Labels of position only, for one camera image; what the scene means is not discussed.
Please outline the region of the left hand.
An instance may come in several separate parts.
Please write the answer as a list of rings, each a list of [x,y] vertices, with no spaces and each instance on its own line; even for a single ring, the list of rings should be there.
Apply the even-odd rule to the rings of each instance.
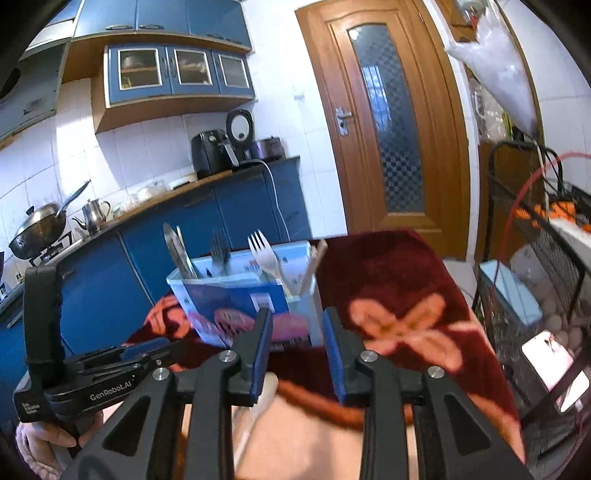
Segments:
[[[16,428],[16,444],[24,462],[40,479],[59,479],[62,467],[54,447],[83,448],[103,425],[103,412],[96,412],[89,428],[75,439],[65,430],[48,422],[19,423]]]

